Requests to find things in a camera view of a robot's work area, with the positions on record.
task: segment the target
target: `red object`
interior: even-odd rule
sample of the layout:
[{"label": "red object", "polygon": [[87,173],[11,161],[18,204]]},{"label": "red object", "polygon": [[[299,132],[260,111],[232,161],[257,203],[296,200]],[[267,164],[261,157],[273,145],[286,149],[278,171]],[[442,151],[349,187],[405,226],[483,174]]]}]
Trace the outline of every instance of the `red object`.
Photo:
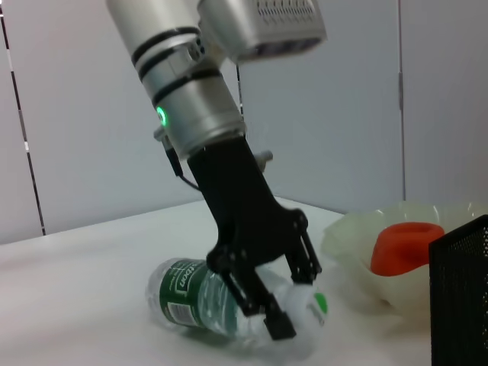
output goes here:
[{"label": "red object", "polygon": [[429,244],[444,235],[433,223],[398,223],[383,230],[376,241],[371,270],[397,276],[429,263]]}]

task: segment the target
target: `white table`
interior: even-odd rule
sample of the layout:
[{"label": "white table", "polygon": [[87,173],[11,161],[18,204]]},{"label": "white table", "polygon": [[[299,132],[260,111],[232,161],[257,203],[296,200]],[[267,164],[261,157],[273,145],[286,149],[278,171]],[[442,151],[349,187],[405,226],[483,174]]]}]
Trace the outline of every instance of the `white table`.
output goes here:
[{"label": "white table", "polygon": [[[317,251],[341,215],[299,207]],[[217,240],[204,202],[0,247],[0,365],[235,365],[264,361],[217,337],[168,332],[149,318],[144,290],[158,264],[204,258]],[[323,260],[318,284],[330,316],[323,347],[305,365],[430,365],[426,331],[347,301],[339,268]],[[286,272],[285,263],[276,264]]]}]

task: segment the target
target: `white bowl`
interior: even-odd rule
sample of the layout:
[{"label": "white bowl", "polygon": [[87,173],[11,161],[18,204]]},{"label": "white bowl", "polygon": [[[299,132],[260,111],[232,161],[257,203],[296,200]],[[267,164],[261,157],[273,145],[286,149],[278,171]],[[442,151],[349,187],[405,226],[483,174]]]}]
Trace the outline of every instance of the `white bowl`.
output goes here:
[{"label": "white bowl", "polygon": [[488,214],[479,204],[433,206],[401,202],[367,213],[350,213],[325,230],[323,254],[334,258],[367,294],[388,302],[399,314],[417,319],[430,316],[429,266],[394,277],[371,272],[371,256],[381,231],[395,223],[435,223],[446,233]]}]

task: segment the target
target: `black mesh container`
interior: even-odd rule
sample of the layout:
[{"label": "black mesh container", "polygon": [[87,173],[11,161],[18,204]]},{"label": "black mesh container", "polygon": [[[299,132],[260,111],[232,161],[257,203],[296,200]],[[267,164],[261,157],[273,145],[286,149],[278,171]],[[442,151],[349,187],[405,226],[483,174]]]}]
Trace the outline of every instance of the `black mesh container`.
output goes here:
[{"label": "black mesh container", "polygon": [[430,245],[432,366],[488,366],[488,215]]}]

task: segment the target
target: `white wall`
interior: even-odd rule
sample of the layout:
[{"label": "white wall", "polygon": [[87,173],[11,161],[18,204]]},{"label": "white wall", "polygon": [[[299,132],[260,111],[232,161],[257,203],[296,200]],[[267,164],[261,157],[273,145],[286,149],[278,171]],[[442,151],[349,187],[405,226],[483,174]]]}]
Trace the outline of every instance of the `white wall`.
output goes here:
[{"label": "white wall", "polygon": [[[153,140],[158,118],[103,0],[4,10],[48,233],[201,199]],[[223,72],[238,95],[235,68]]]},{"label": "white wall", "polygon": [[333,210],[403,198],[397,2],[319,0],[329,41],[240,68],[254,150],[274,193]]},{"label": "white wall", "polygon": [[488,203],[488,2],[402,1],[406,193]]},{"label": "white wall", "polygon": [[0,244],[5,244],[41,236],[42,230],[1,30],[0,36]]}]

